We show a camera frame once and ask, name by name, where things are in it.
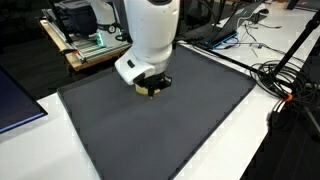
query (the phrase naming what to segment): desk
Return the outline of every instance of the desk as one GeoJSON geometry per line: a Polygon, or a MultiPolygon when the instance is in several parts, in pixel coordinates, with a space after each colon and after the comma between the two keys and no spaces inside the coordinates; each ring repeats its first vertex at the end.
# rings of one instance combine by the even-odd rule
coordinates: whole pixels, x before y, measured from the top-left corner
{"type": "MultiPolygon", "coordinates": [[[[53,30],[53,28],[50,27],[47,20],[40,20],[39,23],[43,31],[45,31],[45,33],[48,34],[48,36],[57,45],[60,51],[64,49],[68,49],[68,46],[66,45],[66,43],[59,37],[59,35],[53,30]]],[[[78,57],[73,55],[72,53],[66,54],[65,59],[71,65],[72,69],[77,72],[77,71],[89,68],[91,66],[94,66],[96,64],[102,63],[104,61],[110,60],[114,57],[119,57],[120,55],[123,54],[123,52],[124,50],[120,49],[119,51],[115,51],[110,55],[104,56],[94,61],[88,61],[85,63],[81,63],[78,57]]]]}
{"type": "MultiPolygon", "coordinates": [[[[261,27],[259,30],[252,31],[252,34],[259,41],[286,51],[303,31],[313,14],[301,10],[272,9],[271,16],[262,23],[282,25],[283,29],[272,30],[261,27]]],[[[318,28],[308,38],[296,56],[304,59],[308,56],[319,37],[319,30],[318,28]]],[[[243,28],[240,28],[239,32],[241,36],[244,32],[243,28]]],[[[248,65],[266,61],[257,58],[245,45],[238,49],[219,52],[248,65]]],[[[245,69],[224,60],[217,58],[213,60],[248,73],[245,69]]],[[[276,98],[271,97],[261,88],[255,87],[204,143],[176,179],[239,179],[268,132],[268,113],[277,102],[276,98]]],[[[48,96],[41,99],[39,103],[48,111],[47,117],[0,136],[1,178],[6,180],[99,179],[58,95],[48,96]]]]}

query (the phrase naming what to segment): table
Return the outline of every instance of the table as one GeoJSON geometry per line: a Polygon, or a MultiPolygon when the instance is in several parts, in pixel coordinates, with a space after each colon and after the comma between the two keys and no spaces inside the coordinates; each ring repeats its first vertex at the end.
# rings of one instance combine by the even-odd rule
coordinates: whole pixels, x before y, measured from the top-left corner
{"type": "MultiPolygon", "coordinates": [[[[50,39],[57,45],[59,50],[69,49],[67,44],[59,37],[59,35],[53,30],[53,28],[48,24],[47,20],[40,20],[39,24],[43,31],[48,35],[50,39]]],[[[94,65],[97,65],[99,63],[102,63],[107,60],[111,60],[114,57],[119,57],[124,53],[123,49],[120,49],[119,51],[116,51],[112,54],[109,54],[107,56],[104,56],[102,58],[99,58],[94,61],[88,61],[85,63],[81,63],[77,56],[73,55],[72,53],[66,54],[65,59],[67,60],[68,64],[72,67],[74,71],[80,71],[89,67],[92,67],[94,65]]]]}
{"type": "MultiPolygon", "coordinates": [[[[270,9],[270,17],[261,23],[282,25],[283,28],[273,30],[261,27],[252,31],[252,34],[260,42],[286,51],[313,14],[301,10],[270,9]]],[[[320,29],[313,32],[296,56],[306,59],[319,34],[320,29]]],[[[267,60],[257,58],[245,45],[219,52],[248,65],[267,60]]],[[[218,58],[213,59],[248,74],[243,68],[218,58]]],[[[268,132],[268,114],[277,102],[278,99],[255,87],[204,143],[176,179],[240,179],[268,132]]],[[[1,177],[6,180],[99,179],[58,95],[43,98],[39,103],[48,111],[47,117],[0,136],[1,177]]]]}

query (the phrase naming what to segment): white table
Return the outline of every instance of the white table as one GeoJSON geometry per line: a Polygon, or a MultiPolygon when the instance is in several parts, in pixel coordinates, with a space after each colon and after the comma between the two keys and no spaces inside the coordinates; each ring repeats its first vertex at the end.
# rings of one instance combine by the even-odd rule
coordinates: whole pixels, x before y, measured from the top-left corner
{"type": "MultiPolygon", "coordinates": [[[[270,17],[262,23],[282,25],[283,28],[272,30],[260,27],[259,30],[252,31],[252,34],[259,42],[286,51],[313,14],[300,10],[273,9],[270,17]]],[[[244,30],[240,28],[239,31],[241,36],[244,30]]],[[[305,59],[319,34],[317,29],[296,56],[305,59]]],[[[257,58],[247,45],[219,52],[248,65],[266,61],[257,58]]],[[[213,59],[248,73],[229,62],[213,59]]],[[[268,113],[277,101],[259,87],[255,87],[205,142],[176,179],[239,179],[267,134],[268,113]]],[[[58,95],[43,98],[39,103],[49,113],[47,117],[0,135],[1,179],[99,179],[58,95]]]]}

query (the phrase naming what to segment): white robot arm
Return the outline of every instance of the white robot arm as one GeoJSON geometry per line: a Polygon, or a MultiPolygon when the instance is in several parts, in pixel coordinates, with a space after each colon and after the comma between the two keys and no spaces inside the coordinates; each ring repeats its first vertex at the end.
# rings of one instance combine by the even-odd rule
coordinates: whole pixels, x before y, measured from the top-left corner
{"type": "Polygon", "coordinates": [[[124,0],[132,47],[115,63],[122,78],[153,96],[171,85],[164,75],[176,34],[180,0],[124,0]]]}
{"type": "Polygon", "coordinates": [[[87,0],[97,17],[97,42],[101,47],[114,47],[121,44],[116,39],[120,36],[120,29],[116,21],[116,15],[112,0],[87,0]]]}

